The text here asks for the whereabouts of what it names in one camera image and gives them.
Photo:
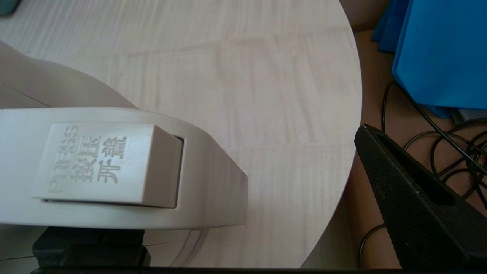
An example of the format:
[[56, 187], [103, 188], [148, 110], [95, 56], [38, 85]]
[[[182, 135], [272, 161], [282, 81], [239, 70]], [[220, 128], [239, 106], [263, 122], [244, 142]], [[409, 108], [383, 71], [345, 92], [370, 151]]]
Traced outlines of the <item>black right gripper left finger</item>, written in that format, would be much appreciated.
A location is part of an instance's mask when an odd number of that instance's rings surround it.
[[32, 252], [40, 267], [146, 267], [151, 255], [140, 229], [48, 227]]

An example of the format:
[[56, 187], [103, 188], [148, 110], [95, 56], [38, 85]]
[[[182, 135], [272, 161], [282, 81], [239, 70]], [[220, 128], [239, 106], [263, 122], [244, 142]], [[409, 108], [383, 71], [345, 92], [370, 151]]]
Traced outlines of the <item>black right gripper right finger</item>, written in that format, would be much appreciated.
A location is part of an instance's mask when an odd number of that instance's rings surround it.
[[403, 269], [485, 269], [487, 219], [384, 132], [355, 147]]

